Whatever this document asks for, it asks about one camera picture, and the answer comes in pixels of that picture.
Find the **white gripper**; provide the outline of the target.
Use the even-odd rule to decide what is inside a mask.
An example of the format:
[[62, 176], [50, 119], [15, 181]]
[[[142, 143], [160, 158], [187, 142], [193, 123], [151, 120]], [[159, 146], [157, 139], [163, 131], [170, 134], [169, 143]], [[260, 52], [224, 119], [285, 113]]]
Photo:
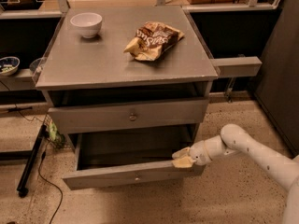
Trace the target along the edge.
[[174, 152], [172, 163], [176, 168], [191, 168], [194, 164], [203, 166], [216, 160], [224, 152], [225, 145], [220, 139], [207, 139]]

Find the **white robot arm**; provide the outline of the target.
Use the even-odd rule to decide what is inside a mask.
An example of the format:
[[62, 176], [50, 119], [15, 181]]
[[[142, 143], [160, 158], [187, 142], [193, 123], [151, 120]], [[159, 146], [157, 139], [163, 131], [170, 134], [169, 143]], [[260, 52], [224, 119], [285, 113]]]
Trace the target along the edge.
[[243, 128], [227, 124], [215, 137], [194, 143], [172, 154], [175, 168], [203, 166], [212, 161], [241, 152], [252, 158], [287, 192], [282, 224], [299, 224], [299, 162], [252, 138]]

